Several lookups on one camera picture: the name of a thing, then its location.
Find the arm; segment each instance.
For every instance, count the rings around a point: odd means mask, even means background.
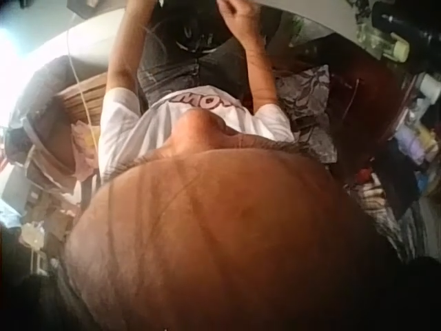
[[[271,62],[259,34],[259,7],[250,0],[218,0],[218,7],[228,28],[245,49],[254,114],[267,104],[277,105]]]
[[[127,88],[136,92],[136,72],[143,56],[147,25],[156,0],[127,0],[124,17],[109,58],[107,91]]]

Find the man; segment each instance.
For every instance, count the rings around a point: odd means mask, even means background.
[[[73,229],[57,277],[38,282],[38,301],[49,307],[37,315],[44,330],[367,327],[400,262],[371,219],[294,144],[257,7],[218,0],[236,38],[226,47],[237,40],[245,54],[254,104],[247,110],[215,86],[194,88],[216,78],[240,85],[229,80],[236,71],[210,71],[219,54],[149,62],[156,38],[145,50],[144,38],[157,24],[148,33],[144,25],[155,5],[127,1],[101,120],[107,183]],[[137,72],[150,105],[143,115]]]

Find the white cable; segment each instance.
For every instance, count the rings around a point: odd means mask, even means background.
[[[96,138],[95,138],[95,134],[94,134],[94,129],[93,129],[93,126],[92,126],[92,120],[91,120],[90,113],[89,113],[89,108],[88,108],[87,103],[85,102],[85,97],[84,97],[84,94],[83,94],[83,90],[81,89],[81,82],[80,82],[80,80],[78,78],[78,75],[76,74],[76,70],[75,70],[75,67],[74,67],[74,62],[73,62],[72,56],[70,54],[69,31],[70,31],[70,29],[72,27],[72,24],[74,22],[75,17],[76,17],[76,14],[73,14],[72,18],[70,19],[70,22],[69,22],[68,30],[66,31],[66,45],[68,47],[68,57],[69,57],[70,67],[71,67],[71,69],[72,69],[72,71],[74,73],[74,77],[75,77],[75,80],[76,80],[76,86],[78,88],[78,91],[80,92],[80,96],[81,96],[81,100],[82,100],[83,105],[84,105],[85,113],[86,113],[86,116],[88,117],[89,130],[90,130],[90,133],[92,134],[92,140],[93,140],[93,143],[94,143],[95,152],[96,152],[96,155],[98,155],[98,143],[96,142]]]

